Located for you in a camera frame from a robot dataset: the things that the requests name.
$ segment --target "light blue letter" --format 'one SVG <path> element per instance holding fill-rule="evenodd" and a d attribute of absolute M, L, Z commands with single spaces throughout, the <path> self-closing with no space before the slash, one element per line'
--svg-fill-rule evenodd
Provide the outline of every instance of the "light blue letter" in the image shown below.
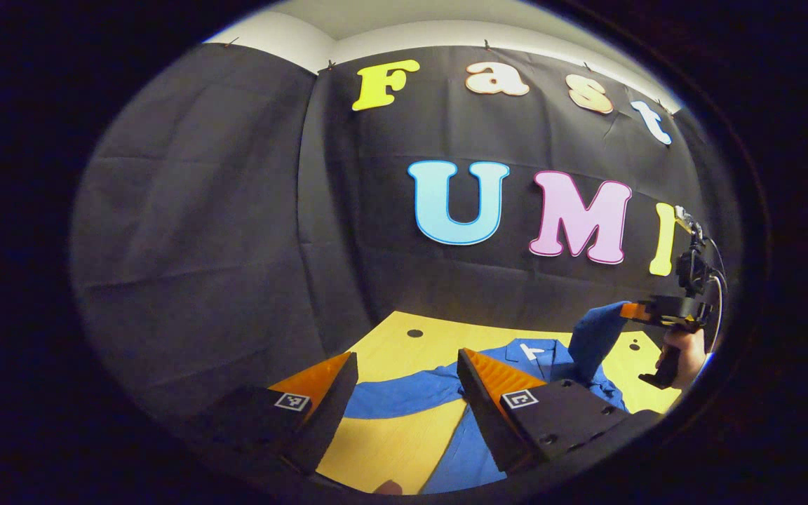
<path fill-rule="evenodd" d="M 510 175 L 506 164 L 477 162 L 469 173 L 478 179 L 478 217 L 471 223 L 458 223 L 448 213 L 448 183 L 457 173 L 451 162 L 429 161 L 411 164 L 407 169 L 417 183 L 414 201 L 417 226 L 432 240 L 451 245 L 471 245 L 487 239 L 501 223 L 501 186 Z"/>
<path fill-rule="evenodd" d="M 647 129 L 650 130 L 650 133 L 654 134 L 657 140 L 667 144 L 667 146 L 673 143 L 673 138 L 669 137 L 669 135 L 663 131 L 663 128 L 660 127 L 660 115 L 651 111 L 647 103 L 638 100 L 637 102 L 631 103 L 631 108 L 641 113 L 641 117 L 644 118 L 644 124 L 647 125 Z"/>

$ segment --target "human hand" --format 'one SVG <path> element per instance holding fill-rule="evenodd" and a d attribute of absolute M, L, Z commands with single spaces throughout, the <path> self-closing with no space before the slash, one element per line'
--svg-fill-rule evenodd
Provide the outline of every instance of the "human hand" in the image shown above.
<path fill-rule="evenodd" d="M 679 370 L 671 387 L 684 390 L 692 384 L 706 360 L 706 353 L 703 351 L 703 328 L 694 333 L 673 328 L 666 333 L 664 339 L 667 345 L 671 345 L 682 352 L 679 355 Z M 663 352 L 660 353 L 660 359 L 656 362 L 657 368 L 660 368 L 660 364 L 663 362 L 665 351 L 664 346 Z"/>
<path fill-rule="evenodd" d="M 401 486 L 392 479 L 385 480 L 372 494 L 404 494 Z"/>

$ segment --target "blue cloth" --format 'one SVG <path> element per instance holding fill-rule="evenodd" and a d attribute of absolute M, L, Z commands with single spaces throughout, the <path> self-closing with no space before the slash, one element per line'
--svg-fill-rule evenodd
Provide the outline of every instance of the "blue cloth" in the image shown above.
<path fill-rule="evenodd" d="M 545 382 L 570 378 L 610 405 L 628 412 L 622 392 L 604 376 L 601 365 L 625 326 L 626 320 L 619 317 L 624 303 L 587 313 L 574 327 L 569 349 L 555 339 L 514 339 L 504 347 L 481 353 Z M 407 377 L 357 384 L 347 403 L 345 417 L 391 419 L 423 412 L 462 396 L 455 361 L 446 367 Z M 468 406 L 422 493 L 457 491 L 504 478 L 506 474 L 497 470 Z"/>

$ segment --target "orange gripper part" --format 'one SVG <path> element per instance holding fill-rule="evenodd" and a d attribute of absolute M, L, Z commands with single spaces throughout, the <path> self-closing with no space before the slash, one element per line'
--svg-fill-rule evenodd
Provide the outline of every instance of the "orange gripper part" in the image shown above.
<path fill-rule="evenodd" d="M 500 410 L 504 419 L 507 419 L 507 422 L 509 422 L 510 419 L 507 418 L 504 407 L 501 406 L 501 394 L 547 384 L 545 381 L 532 377 L 522 370 L 516 370 L 516 368 L 510 365 L 504 365 L 500 361 L 497 361 L 497 359 L 488 358 L 486 355 L 472 351 L 471 349 L 464 348 L 463 351 L 466 352 L 469 361 L 472 362 L 472 365 L 478 372 L 478 377 L 482 380 L 482 386 L 485 387 L 494 405 L 497 405 L 497 409 Z"/>
<path fill-rule="evenodd" d="M 647 313 L 647 307 L 644 304 L 623 304 L 619 315 L 625 317 L 625 319 L 650 321 L 650 314 Z"/>
<path fill-rule="evenodd" d="M 291 394 L 304 394 L 304 396 L 311 397 L 311 409 L 308 410 L 307 415 L 304 416 L 304 421 L 307 422 L 308 418 L 314 413 L 320 402 L 323 402 L 323 397 L 326 392 L 330 390 L 330 386 L 336 380 L 339 370 L 345 365 L 345 362 L 351 355 L 351 352 L 340 354 L 334 358 L 329 358 L 326 361 L 321 361 L 307 370 L 302 370 L 292 377 L 283 379 L 267 389 L 279 391 L 280 393 Z"/>

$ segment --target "pink letter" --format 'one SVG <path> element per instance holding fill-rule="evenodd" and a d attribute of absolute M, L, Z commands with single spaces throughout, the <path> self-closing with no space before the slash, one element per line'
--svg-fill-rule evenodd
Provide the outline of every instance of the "pink letter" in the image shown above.
<path fill-rule="evenodd" d="M 625 225 L 626 205 L 631 188 L 622 182 L 606 181 L 597 189 L 589 207 L 584 207 L 572 177 L 562 172 L 538 172 L 535 183 L 544 192 L 541 212 L 541 231 L 529 243 L 529 250 L 539 256 L 558 256 L 563 253 L 559 243 L 560 222 L 570 244 L 573 257 L 581 254 L 584 246 L 597 230 L 597 242 L 588 249 L 588 258 L 597 263 L 622 263 L 622 228 Z"/>

